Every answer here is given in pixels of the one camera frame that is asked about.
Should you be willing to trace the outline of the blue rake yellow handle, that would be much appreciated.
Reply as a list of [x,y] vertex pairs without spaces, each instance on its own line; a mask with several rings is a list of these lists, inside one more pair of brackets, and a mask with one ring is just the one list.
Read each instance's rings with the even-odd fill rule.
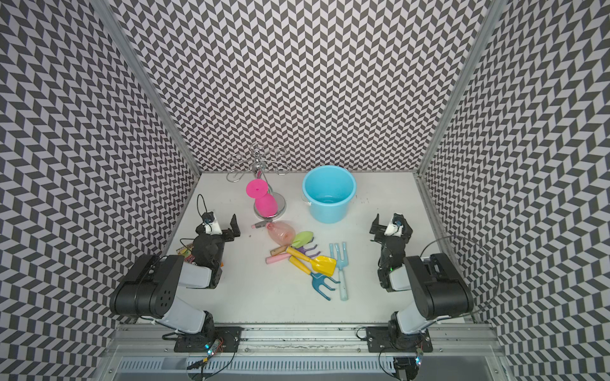
[[320,287],[325,287],[329,291],[335,291],[335,288],[326,284],[326,281],[330,280],[333,284],[339,284],[339,282],[337,280],[333,279],[332,277],[325,276],[322,273],[316,273],[316,272],[312,271],[310,268],[308,268],[305,264],[303,264],[300,260],[298,260],[295,257],[291,257],[289,259],[289,262],[292,263],[294,266],[296,266],[301,271],[303,271],[304,273],[306,273],[307,275],[311,276],[311,285],[312,285],[313,289],[316,292],[318,292],[322,297],[324,297],[325,300],[327,300],[327,301],[331,300],[331,298],[329,296],[327,296],[320,289]]

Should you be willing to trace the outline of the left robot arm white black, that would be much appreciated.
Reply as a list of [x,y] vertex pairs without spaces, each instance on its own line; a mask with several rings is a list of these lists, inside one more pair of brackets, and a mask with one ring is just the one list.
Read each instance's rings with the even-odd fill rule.
[[204,213],[201,219],[192,242],[192,263],[187,263],[181,255],[140,256],[111,295],[112,313],[143,318],[182,336],[216,339],[211,313],[179,298],[177,290],[179,287],[215,289],[222,276],[226,243],[241,236],[241,230],[236,215],[224,230],[212,212]]

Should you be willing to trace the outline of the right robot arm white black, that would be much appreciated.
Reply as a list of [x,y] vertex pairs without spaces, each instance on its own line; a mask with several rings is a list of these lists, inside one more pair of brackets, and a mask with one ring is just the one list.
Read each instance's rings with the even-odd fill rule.
[[412,302],[389,320],[389,339],[397,348],[421,335],[436,322],[462,317],[474,310],[470,287],[445,253],[426,258],[409,256],[406,246],[413,229],[402,214],[394,214],[387,225],[380,216],[369,233],[381,245],[377,277],[387,292],[409,291]]

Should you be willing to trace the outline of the yellow toy shovel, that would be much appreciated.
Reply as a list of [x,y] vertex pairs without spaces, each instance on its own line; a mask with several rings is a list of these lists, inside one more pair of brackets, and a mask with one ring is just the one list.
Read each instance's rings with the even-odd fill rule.
[[335,268],[337,266],[337,261],[330,257],[317,256],[315,258],[310,258],[293,247],[287,248],[287,253],[291,254],[293,257],[304,260],[311,264],[312,269],[319,273],[322,273],[325,276],[333,276],[335,272]]

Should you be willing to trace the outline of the purple rake pink handle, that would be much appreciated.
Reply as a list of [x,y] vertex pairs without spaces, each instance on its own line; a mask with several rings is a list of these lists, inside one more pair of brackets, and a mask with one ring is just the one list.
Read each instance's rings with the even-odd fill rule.
[[[299,251],[300,253],[302,253],[306,257],[315,258],[315,257],[317,257],[317,256],[319,256],[321,254],[321,252],[317,249],[317,247],[318,246],[316,244],[314,246],[311,246],[310,248],[308,248],[308,247],[298,248],[297,251]],[[274,256],[267,257],[265,259],[265,263],[267,263],[267,264],[274,264],[274,263],[279,262],[281,260],[287,260],[291,256],[292,255],[287,253],[287,252],[279,253],[279,254],[276,254]]]

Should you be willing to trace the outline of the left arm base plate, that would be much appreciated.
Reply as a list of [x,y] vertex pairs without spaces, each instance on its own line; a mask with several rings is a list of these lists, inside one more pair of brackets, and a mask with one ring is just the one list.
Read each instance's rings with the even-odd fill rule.
[[237,325],[221,326],[209,333],[179,334],[174,345],[174,352],[204,353],[209,352],[216,341],[218,349],[224,353],[235,353],[241,340],[243,328]]

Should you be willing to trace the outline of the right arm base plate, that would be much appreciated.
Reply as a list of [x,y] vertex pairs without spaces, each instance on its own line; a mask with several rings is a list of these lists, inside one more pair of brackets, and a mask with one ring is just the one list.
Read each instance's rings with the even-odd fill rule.
[[367,326],[365,335],[369,352],[416,353],[419,349],[429,353],[434,350],[427,330],[423,333],[406,334],[400,330],[390,330],[387,326]]

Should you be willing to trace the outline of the light blue toy fork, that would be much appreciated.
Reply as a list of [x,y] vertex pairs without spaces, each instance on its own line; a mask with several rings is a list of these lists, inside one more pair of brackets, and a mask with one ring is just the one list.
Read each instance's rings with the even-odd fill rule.
[[346,276],[345,276],[345,272],[344,272],[344,269],[349,265],[349,258],[348,258],[346,242],[343,242],[342,244],[330,243],[329,244],[329,253],[330,253],[330,256],[337,261],[340,299],[343,302],[346,302],[349,299],[347,286],[346,286]]

